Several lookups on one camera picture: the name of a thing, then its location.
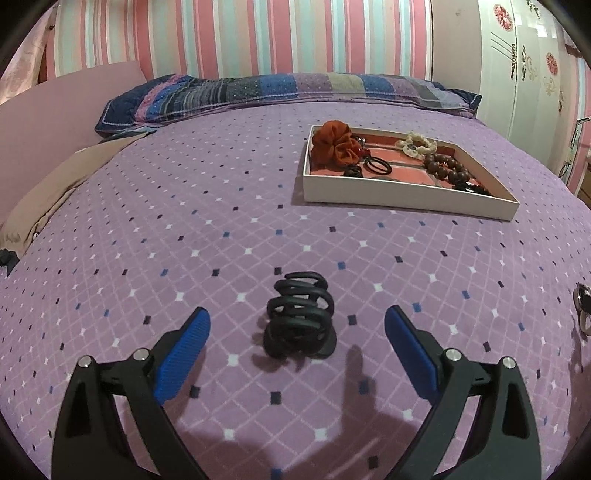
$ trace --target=orange scrunchie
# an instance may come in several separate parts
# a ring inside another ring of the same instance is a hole
[[[339,168],[359,163],[361,145],[352,138],[349,125],[338,120],[326,122],[312,137],[311,162],[315,167],[333,164]]]

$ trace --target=beige cloth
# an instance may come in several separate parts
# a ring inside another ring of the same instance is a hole
[[[27,193],[0,228],[0,249],[25,254],[36,233],[41,232],[56,210],[94,172],[107,164],[117,153],[142,133],[94,145],[74,153]]]

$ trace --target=pillow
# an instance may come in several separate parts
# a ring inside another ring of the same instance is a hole
[[[70,73],[0,105],[0,224],[45,176],[101,141],[96,121],[109,100],[145,82],[136,61]]]
[[[474,118],[476,107],[470,103],[480,95],[462,93],[472,96],[470,102],[441,84],[398,75],[276,73],[204,80],[173,74],[150,80],[110,101],[95,130],[108,137],[230,108],[284,102],[391,103]]]

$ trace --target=blue gripper pad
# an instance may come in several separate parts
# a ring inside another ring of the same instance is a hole
[[[207,310],[197,311],[189,322],[189,326],[156,372],[154,397],[160,405],[177,396],[209,337],[211,321]]]
[[[400,359],[417,395],[433,405],[439,398],[437,368],[419,342],[416,328],[397,306],[384,318],[386,337]]]

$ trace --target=white wardrobe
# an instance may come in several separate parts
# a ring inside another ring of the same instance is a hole
[[[431,3],[433,80],[480,93],[478,118],[550,167],[570,74],[554,17],[535,0]]]

